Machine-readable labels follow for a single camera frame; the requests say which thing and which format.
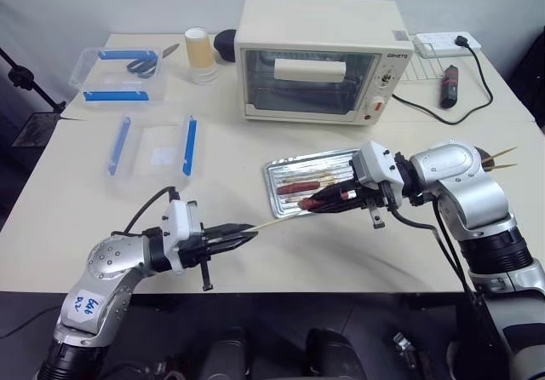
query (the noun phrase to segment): metal tray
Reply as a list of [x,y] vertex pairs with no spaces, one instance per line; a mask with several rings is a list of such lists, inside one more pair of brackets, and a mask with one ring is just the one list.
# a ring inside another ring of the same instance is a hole
[[[271,201],[272,213],[277,218],[301,212],[297,203],[310,197],[330,184],[345,181],[353,176],[348,163],[357,149],[335,150],[308,154],[306,156],[282,158],[265,165],[265,183]],[[294,182],[320,181],[320,188],[292,194],[277,194],[277,188]]]

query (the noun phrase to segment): wooden skewer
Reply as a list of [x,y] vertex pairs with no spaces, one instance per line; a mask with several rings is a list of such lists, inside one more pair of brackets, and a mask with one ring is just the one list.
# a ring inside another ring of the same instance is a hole
[[484,158],[483,160],[481,160],[481,164],[484,164],[484,163],[488,163],[489,161],[492,161],[494,158],[496,157],[500,157],[502,156],[503,154],[507,154],[509,152],[512,152],[515,148],[517,148],[516,146],[515,147],[511,147],[511,148],[508,148],[507,150],[503,150],[502,152],[499,152],[499,153],[496,153],[494,154],[493,156],[490,156],[490,157],[487,157],[487,158]]
[[299,211],[299,212],[296,212],[295,214],[292,214],[290,216],[285,216],[284,218],[279,218],[278,220],[272,220],[272,221],[269,221],[269,222],[265,222],[264,224],[258,225],[256,227],[248,228],[248,229],[244,230],[244,232],[245,233],[253,233],[254,231],[257,231],[258,229],[262,229],[264,227],[270,227],[271,225],[278,224],[279,222],[287,221],[287,220],[289,220],[291,218],[299,216],[302,212],[303,211]]
[[502,165],[493,165],[492,167],[484,167],[484,170],[490,171],[490,170],[497,170],[497,169],[506,169],[507,167],[513,167],[517,164],[502,164]]

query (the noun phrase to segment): clear plastic box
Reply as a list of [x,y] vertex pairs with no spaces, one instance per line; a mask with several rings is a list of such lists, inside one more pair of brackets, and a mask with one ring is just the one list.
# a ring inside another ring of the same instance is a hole
[[68,83],[91,103],[162,100],[162,59],[156,48],[86,48]]
[[123,116],[106,163],[106,177],[120,191],[187,186],[197,120],[155,122]]

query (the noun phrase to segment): oven door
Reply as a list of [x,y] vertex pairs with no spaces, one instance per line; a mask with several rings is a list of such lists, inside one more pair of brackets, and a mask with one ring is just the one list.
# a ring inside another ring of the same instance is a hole
[[353,121],[379,54],[246,49],[246,115]]

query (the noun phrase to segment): white tabletop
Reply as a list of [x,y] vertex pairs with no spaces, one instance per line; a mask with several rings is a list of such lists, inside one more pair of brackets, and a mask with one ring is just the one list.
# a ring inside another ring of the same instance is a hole
[[[132,108],[132,113],[138,111],[155,112],[157,115],[177,112],[180,107],[198,112],[201,109],[215,107],[225,113],[225,119],[231,120],[239,115],[240,98],[237,90],[237,75],[233,63],[216,59],[218,65],[218,78],[210,86],[199,86],[189,78],[188,62],[185,50],[185,42],[182,34],[112,34],[106,43],[107,47],[157,47],[166,49],[173,43],[181,46],[167,59],[163,61],[162,70],[165,75],[166,103],[156,103],[149,107]],[[534,121],[531,114],[522,106],[511,89],[505,84],[502,77],[494,69],[488,59],[478,53],[485,79],[495,96],[495,101],[471,116],[472,123],[499,123],[510,121]],[[479,72],[473,57],[442,58],[441,65],[453,64],[459,69],[458,102],[450,110],[439,109],[440,79],[401,81],[395,93],[409,101],[430,107],[437,114],[447,120],[456,120],[472,108],[488,101],[488,96],[481,84]],[[83,120],[97,120],[119,117],[123,114],[124,107],[104,108],[93,104],[86,104],[81,94],[68,105],[62,113],[63,118],[76,118]],[[385,107],[380,120],[382,122],[435,122],[434,118],[407,107],[395,100],[390,100]]]
[[[270,160],[358,147],[368,140],[410,156],[455,137],[491,153],[518,146],[501,160],[518,165],[492,174],[507,194],[533,256],[543,259],[543,141],[533,123],[279,125],[231,116],[226,122],[218,113],[222,108],[198,106],[194,174],[182,192],[184,199],[198,201],[205,226],[260,224],[273,218],[261,173]],[[89,250],[112,230],[125,227],[155,192],[142,187],[126,197],[106,187],[106,156],[117,126],[115,120],[58,123],[0,233],[0,290],[68,291]],[[158,225],[165,205],[166,200],[155,204],[135,231]],[[400,212],[434,222],[430,207],[411,208],[405,202]],[[386,227],[380,230],[373,229],[366,210],[300,217],[266,228],[242,248],[214,256],[215,292],[460,290],[428,231],[383,215]],[[137,291],[200,292],[201,285],[194,268],[181,277],[168,272],[145,280]]]

